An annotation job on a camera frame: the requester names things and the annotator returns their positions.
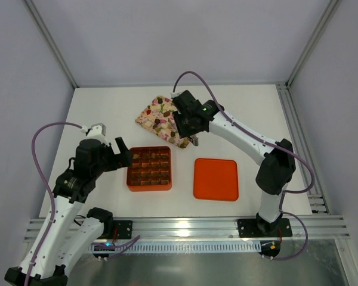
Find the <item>metal tongs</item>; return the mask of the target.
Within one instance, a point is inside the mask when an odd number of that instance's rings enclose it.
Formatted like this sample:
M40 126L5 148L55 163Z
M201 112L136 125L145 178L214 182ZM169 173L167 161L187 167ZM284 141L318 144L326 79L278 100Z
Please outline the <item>metal tongs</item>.
M199 138L196 135L191 135L188 137L188 140L197 147L199 145Z

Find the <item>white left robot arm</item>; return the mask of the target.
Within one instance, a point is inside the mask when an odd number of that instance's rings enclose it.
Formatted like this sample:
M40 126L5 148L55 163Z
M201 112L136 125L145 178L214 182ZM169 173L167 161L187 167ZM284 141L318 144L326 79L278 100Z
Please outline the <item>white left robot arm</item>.
M53 189L53 203L38 237L20 266L9 268L5 281L10 285L66 285L72 268L97 238L110 234L113 214L92 208L70 240L67 233L105 172L129 167L133 154L121 137L115 139L119 153L104 140L88 138L76 148L69 167L58 176Z

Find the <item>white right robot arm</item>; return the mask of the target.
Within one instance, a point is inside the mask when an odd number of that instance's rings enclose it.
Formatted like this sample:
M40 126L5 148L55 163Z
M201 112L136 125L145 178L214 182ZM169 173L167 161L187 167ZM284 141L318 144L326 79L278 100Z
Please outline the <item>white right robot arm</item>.
M196 145L195 136L208 132L225 139L256 162L259 169L255 181L262 190L256 227L265 236L277 233L282 218L282 193L295 172L292 143L287 139L275 141L244 127L216 101L202 104L188 90L172 93L171 99L177 109L173 116L180 138Z

